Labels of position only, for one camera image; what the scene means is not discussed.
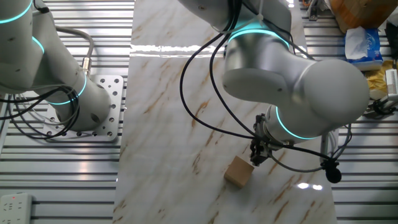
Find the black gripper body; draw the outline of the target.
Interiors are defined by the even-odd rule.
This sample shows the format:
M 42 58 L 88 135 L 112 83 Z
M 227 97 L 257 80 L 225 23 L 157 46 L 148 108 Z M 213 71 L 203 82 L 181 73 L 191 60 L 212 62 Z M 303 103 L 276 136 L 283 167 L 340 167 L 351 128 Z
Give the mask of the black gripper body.
M 256 121 L 253 125 L 255 134 L 259 136 L 259 138 L 255 138 L 253 140 L 253 146 L 255 149 L 259 149 L 260 147 L 263 147 L 264 149 L 268 149 L 270 147 L 269 144 L 269 137 L 267 136 L 267 131 L 265 128 L 265 121 L 266 121 L 266 115 L 264 113 L 261 113 L 259 115 L 256 115 Z

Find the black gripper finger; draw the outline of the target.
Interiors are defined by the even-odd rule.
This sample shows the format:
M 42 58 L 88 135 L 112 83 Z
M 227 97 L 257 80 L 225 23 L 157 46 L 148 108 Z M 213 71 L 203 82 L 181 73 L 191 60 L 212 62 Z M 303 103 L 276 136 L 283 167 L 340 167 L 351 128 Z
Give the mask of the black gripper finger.
M 251 161 L 252 165 L 258 166 L 259 164 L 257 162 L 257 141 L 251 142 L 250 150 L 251 150 L 250 161 Z
M 262 164 L 265 160 L 267 160 L 269 158 L 267 148 L 260 145 L 258 156 L 259 156 L 259 164 Z

